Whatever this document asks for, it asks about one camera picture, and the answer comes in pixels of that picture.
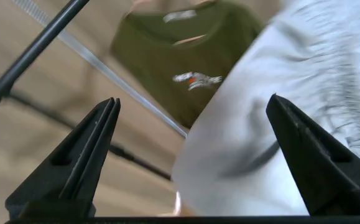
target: beige wall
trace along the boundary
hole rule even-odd
[[[66,1],[35,0],[51,17]],[[242,1],[257,9],[264,21],[277,1]],[[171,10],[186,1],[158,1],[137,10]],[[139,83],[108,54],[109,45],[128,0],[94,0],[68,25],[67,31],[151,102]],[[42,30],[10,0],[0,1],[0,74]],[[128,151],[170,172],[183,138],[146,110],[79,55],[56,39],[14,86],[33,100],[78,122],[97,102],[109,97],[122,103],[114,141]],[[3,101],[0,105],[0,223],[7,220],[5,198],[48,155],[70,130],[28,108]],[[95,196],[98,215],[156,215],[170,212],[174,187],[153,174],[108,155]]]

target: shirt label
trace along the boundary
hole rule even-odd
[[[182,19],[189,19],[196,16],[195,10],[187,10],[182,12],[172,12],[167,14],[163,17],[163,21],[170,22],[170,21],[178,21]]]

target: white fabric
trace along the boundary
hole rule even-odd
[[[274,93],[360,157],[360,1],[287,1],[191,128],[173,168],[200,215],[308,215],[265,114]]]

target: wooden hanger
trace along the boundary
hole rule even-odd
[[[153,2],[155,0],[135,0],[133,1],[129,11],[126,13],[126,15],[130,14],[131,12],[133,12],[136,7],[142,3],[145,3],[145,2]],[[204,3],[204,2],[209,2],[209,1],[215,1],[215,0],[196,0],[196,4],[201,4],[201,3]],[[194,40],[198,40],[202,37],[204,37],[205,35],[199,35],[199,36],[196,36],[196,37],[191,37],[191,38],[187,38],[185,40],[179,40],[177,41],[176,43],[174,43],[173,45],[179,45],[179,44],[184,44],[184,43],[187,43],[187,42],[191,42],[191,41],[194,41]]]

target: olive green shirt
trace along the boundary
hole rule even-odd
[[[211,1],[173,13],[129,14],[111,50],[176,121],[190,128],[260,31],[246,8]],[[199,35],[204,36],[174,44]]]

